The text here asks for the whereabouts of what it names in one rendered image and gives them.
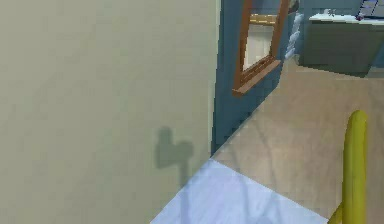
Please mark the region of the grey cabinet with white top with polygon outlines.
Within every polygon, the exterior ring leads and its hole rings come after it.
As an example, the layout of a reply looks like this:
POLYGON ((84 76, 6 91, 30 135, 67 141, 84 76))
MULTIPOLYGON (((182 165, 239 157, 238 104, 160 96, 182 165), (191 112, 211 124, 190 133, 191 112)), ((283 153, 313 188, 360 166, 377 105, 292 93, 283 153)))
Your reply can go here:
POLYGON ((308 20, 300 64, 364 77, 384 43, 384 20, 315 14, 308 20))

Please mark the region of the brown framed window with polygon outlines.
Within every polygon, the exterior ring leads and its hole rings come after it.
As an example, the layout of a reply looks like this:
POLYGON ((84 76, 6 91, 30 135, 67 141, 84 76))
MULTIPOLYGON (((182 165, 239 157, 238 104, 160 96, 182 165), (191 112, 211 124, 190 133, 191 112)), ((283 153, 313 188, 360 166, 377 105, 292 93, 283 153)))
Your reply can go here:
POLYGON ((253 13, 253 0, 244 0, 241 11, 238 53, 232 94, 245 95, 278 67, 279 44, 288 15, 289 0, 277 0, 272 13, 253 13))

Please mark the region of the white curtain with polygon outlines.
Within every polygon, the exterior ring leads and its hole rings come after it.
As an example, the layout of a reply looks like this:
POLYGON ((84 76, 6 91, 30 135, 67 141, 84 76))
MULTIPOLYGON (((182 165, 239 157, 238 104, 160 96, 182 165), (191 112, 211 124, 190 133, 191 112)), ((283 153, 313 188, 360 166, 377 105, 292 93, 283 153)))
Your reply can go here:
POLYGON ((286 53, 285 53, 286 59, 289 59, 290 57, 292 57, 294 55, 295 45, 296 45, 296 42, 300 36, 300 26, 301 26, 303 19, 304 19, 304 15, 302 13, 296 13, 295 14, 295 18, 294 18, 293 26, 292 26, 292 32, 290 34, 288 46, 287 46, 286 53))

